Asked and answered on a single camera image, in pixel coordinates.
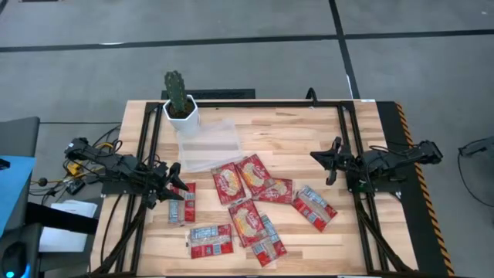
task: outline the yellow connector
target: yellow connector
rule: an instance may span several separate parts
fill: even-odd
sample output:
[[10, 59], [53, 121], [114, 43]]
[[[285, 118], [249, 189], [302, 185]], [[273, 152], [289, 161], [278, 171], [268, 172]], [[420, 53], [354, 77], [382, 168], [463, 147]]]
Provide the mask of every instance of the yellow connector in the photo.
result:
[[73, 162], [69, 162], [69, 164], [67, 165], [67, 170], [69, 170], [69, 174], [71, 174], [72, 176], [82, 173], [80, 165]]

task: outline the plastic lid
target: plastic lid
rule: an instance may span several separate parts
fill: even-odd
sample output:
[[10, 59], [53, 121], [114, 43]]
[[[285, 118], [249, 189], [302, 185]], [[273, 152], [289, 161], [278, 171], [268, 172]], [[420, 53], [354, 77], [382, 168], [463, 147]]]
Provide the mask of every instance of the plastic lid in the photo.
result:
[[194, 133], [178, 131], [177, 139], [183, 171], [209, 171], [243, 157], [233, 120], [203, 124]]

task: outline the cracker packet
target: cracker packet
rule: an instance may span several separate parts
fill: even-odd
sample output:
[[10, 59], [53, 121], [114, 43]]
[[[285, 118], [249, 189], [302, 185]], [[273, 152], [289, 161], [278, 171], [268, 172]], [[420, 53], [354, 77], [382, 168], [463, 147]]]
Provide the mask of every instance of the cracker packet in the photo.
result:
[[245, 197], [242, 180], [233, 162], [214, 168], [211, 173], [222, 205], [227, 205]]
[[235, 163], [235, 166], [239, 170], [252, 196], [256, 196], [275, 184], [275, 181], [271, 178], [271, 175], [257, 154]]
[[168, 223], [184, 225], [195, 222], [195, 182], [186, 183], [188, 192], [174, 186], [174, 193], [184, 197], [184, 201], [168, 200]]
[[191, 229], [188, 246], [192, 259], [233, 253], [232, 225]]
[[280, 256], [287, 254], [287, 251], [268, 216], [261, 216], [261, 220], [268, 232], [268, 236], [254, 243], [252, 245], [252, 251], [261, 263], [261, 266], [265, 266]]
[[308, 185], [304, 186], [296, 194], [292, 205], [320, 232], [326, 228], [331, 219], [338, 213]]
[[273, 178], [275, 184], [252, 197], [256, 201], [291, 204], [293, 200], [293, 181], [285, 178]]
[[261, 217], [251, 199], [247, 199], [228, 208], [233, 225], [239, 234], [242, 246], [248, 247], [267, 237]]

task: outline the red and white packaging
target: red and white packaging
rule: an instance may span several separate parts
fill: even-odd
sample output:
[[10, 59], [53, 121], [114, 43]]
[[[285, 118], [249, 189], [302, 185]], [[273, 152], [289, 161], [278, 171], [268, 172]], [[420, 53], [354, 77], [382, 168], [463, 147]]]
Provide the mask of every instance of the red and white packaging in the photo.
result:
[[168, 222], [184, 225], [195, 222], [195, 182], [188, 182], [188, 192], [174, 186], [171, 191], [184, 197], [184, 201], [168, 200]]
[[268, 232], [264, 229], [261, 217], [251, 199], [233, 205], [228, 208], [228, 211], [239, 234], [242, 246], [251, 246], [254, 242], [267, 237]]
[[226, 224], [191, 229], [188, 245], [192, 259], [233, 253], [232, 226]]
[[338, 213], [307, 185], [297, 193], [292, 205], [320, 232], [326, 228], [331, 219]]
[[214, 168], [211, 173], [222, 205], [227, 205], [245, 197], [242, 180], [233, 162]]
[[235, 166], [239, 170], [252, 196], [256, 196], [275, 184], [275, 181], [271, 178], [271, 175], [257, 154], [235, 163]]
[[293, 181], [285, 178], [273, 178], [275, 184], [252, 197], [256, 201], [291, 204], [293, 200]]
[[287, 254], [286, 248], [281, 242], [274, 226], [267, 215], [261, 217], [262, 224], [268, 232], [268, 236], [261, 241], [254, 243], [252, 251], [261, 263], [261, 266], [265, 266], [280, 256]]

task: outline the wooden tabletop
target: wooden tabletop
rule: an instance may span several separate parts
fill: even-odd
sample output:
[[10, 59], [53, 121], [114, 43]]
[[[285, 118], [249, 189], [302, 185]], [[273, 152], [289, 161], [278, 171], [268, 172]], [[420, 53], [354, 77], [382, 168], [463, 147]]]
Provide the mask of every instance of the wooden tabletop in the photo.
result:
[[[119, 153], [136, 154], [146, 101], [127, 102], [123, 116]], [[376, 103], [355, 101], [357, 119], [364, 148], [386, 146]], [[325, 185], [327, 171], [309, 156], [310, 151], [327, 150], [333, 139], [341, 136], [337, 109], [332, 107], [267, 107], [267, 108], [200, 108], [202, 123], [222, 119], [235, 121], [245, 155], [257, 154], [271, 176], [294, 180], [296, 189], [309, 185], [319, 192], [338, 215], [319, 232], [290, 205], [255, 202], [267, 214], [288, 250], [288, 254], [262, 268], [250, 248], [242, 248], [234, 232], [234, 253], [202, 259], [190, 259], [185, 246], [186, 232], [195, 227], [231, 223], [226, 206], [220, 204], [210, 172], [182, 173], [184, 181], [195, 181], [196, 223], [185, 227], [168, 225], [168, 203], [147, 210], [144, 238], [137, 275], [330, 275], [364, 274], [364, 256], [357, 228], [352, 195], [347, 191], [344, 173], [338, 172], [333, 186]], [[355, 154], [350, 117], [347, 114], [352, 150]], [[151, 118], [147, 149], [154, 120]], [[163, 116], [157, 146], [162, 161], [178, 160], [175, 131]], [[100, 224], [91, 254], [91, 266], [100, 264], [104, 230], [116, 196], [103, 202]], [[376, 194], [376, 206], [384, 238], [411, 268], [417, 263], [411, 245], [403, 208], [388, 193]], [[110, 224], [104, 248], [105, 257], [120, 238], [127, 196], [122, 197]], [[379, 268], [374, 239], [369, 234], [374, 268]], [[133, 240], [127, 247], [124, 269], [130, 268]]]

